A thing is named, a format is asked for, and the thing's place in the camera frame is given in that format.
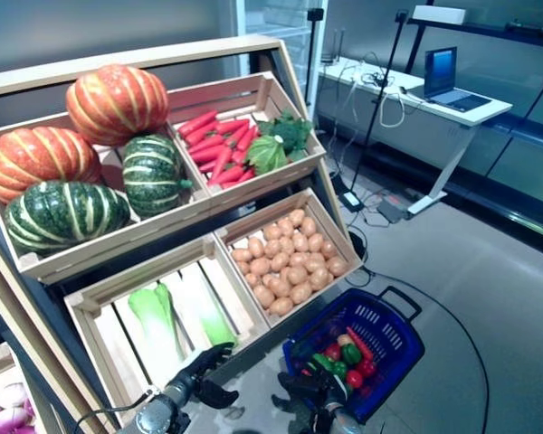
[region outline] wooden crate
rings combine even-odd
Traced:
[[[35,419],[34,429],[38,434],[62,434],[65,430],[58,423],[58,415],[51,404],[44,398],[40,388],[36,386],[20,367],[18,359],[7,343],[0,344],[0,391],[7,385],[21,382],[33,405]]]
[[[232,222],[227,226],[224,226],[222,229],[218,230],[215,234],[217,235],[219,241],[225,246],[225,250],[230,253],[233,248],[247,247],[247,237],[254,236],[260,238],[263,241],[262,228],[264,226],[276,222],[281,217],[285,217],[288,213],[297,208],[303,209],[306,215],[311,217],[316,222],[317,232],[321,233],[324,236],[325,240],[332,240],[338,250],[338,255],[348,264],[348,270],[344,275],[335,278],[333,282],[327,287],[313,293],[308,300],[295,306],[288,314],[282,317],[268,315],[265,310],[260,306],[259,302],[253,295],[253,292],[250,291],[254,303],[260,309],[260,312],[265,317],[270,327],[276,326],[287,317],[302,309],[310,301],[318,297],[327,288],[336,285],[349,273],[362,265],[362,261],[357,256],[354,248],[344,237],[338,226],[336,226],[336,223],[332,221],[331,217],[320,203],[316,194],[314,194],[314,192],[309,188],[273,205],[270,205],[262,210],[254,212],[253,214],[247,215],[240,220]],[[245,278],[243,277],[243,274],[235,265],[235,262],[233,262],[233,268],[237,273],[238,278],[243,281],[243,284],[246,287],[249,287],[247,281],[245,281]]]
[[[142,327],[128,306],[134,290],[152,288],[158,280],[171,292],[177,334],[186,355],[211,346],[194,315],[199,288],[219,301],[238,339],[235,351],[269,330],[233,271],[229,255],[212,233],[69,295],[66,305],[114,406],[129,404],[140,396],[148,385],[143,369],[151,365],[149,356],[161,356],[159,348],[153,354],[146,351]],[[173,363],[173,376],[181,367]],[[148,375],[155,385],[165,385],[153,372]],[[122,417],[129,420],[132,412]]]
[[[0,136],[19,127],[39,126],[73,129],[71,119],[64,113],[0,128]],[[163,133],[170,134],[170,128],[165,127]],[[95,145],[95,149],[102,163],[103,183],[119,193],[123,192],[121,161],[124,148]],[[0,203],[0,228],[16,268],[21,273],[50,284],[207,218],[210,200],[206,187],[189,166],[186,166],[186,173],[188,179],[193,182],[187,204],[144,221],[131,212],[131,222],[128,226],[47,257],[41,257],[36,253],[22,254],[14,246],[5,227],[5,206]]]
[[[250,119],[252,125],[258,120],[277,118],[283,110],[289,111],[295,118],[302,118],[280,83],[270,72],[172,90],[169,92],[169,102],[171,107],[169,121],[173,124],[174,130],[185,121],[207,110],[217,110],[220,120],[247,118]],[[218,185],[207,186],[208,176],[199,172],[186,151],[183,138],[176,135],[176,142],[186,159],[186,164],[192,167],[195,177],[201,178],[203,187],[209,191],[212,199],[210,205],[212,215],[264,196],[268,192],[309,175],[326,154],[312,132],[308,137],[307,155],[301,160],[222,190]]]

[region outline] basket handle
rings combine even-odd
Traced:
[[[400,289],[392,287],[392,286],[389,286],[384,291],[382,291],[378,295],[378,298],[382,299],[384,297],[384,295],[386,294],[386,292],[388,292],[388,291],[395,293],[397,296],[402,298],[406,303],[408,303],[412,309],[414,309],[413,314],[410,315],[409,317],[406,317],[405,314],[403,314],[399,309],[397,309],[398,313],[401,316],[403,316],[405,319],[407,319],[409,322],[412,322],[412,320],[415,319],[417,316],[419,316],[420,313],[423,311],[423,309],[420,307],[420,305],[418,305],[414,300],[412,300],[407,294],[402,292]]]

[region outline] laptop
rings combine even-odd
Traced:
[[[461,112],[476,109],[490,99],[454,88],[456,47],[426,52],[424,86],[411,90],[416,96]]]

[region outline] green pumpkin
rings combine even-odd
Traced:
[[[102,185],[48,181],[28,188],[5,209],[5,225],[23,251],[52,253],[122,228],[127,201]]]
[[[132,138],[125,146],[123,182],[134,212],[141,218],[183,204],[182,192],[192,183],[173,141],[158,134]]]

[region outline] striped pumpkin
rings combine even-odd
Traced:
[[[167,91],[159,78],[123,65],[83,75],[66,92],[66,108],[92,143],[123,146],[137,133],[155,131],[167,120]]]
[[[123,181],[127,198],[141,218],[182,204],[182,190],[191,187],[173,141],[157,134],[132,138],[125,146]]]
[[[42,181],[91,183],[99,177],[98,154],[72,130],[18,128],[0,136],[0,202],[9,203]]]
[[[5,225],[22,251],[51,253],[123,227],[129,205],[114,190],[85,183],[33,185],[5,209]]]

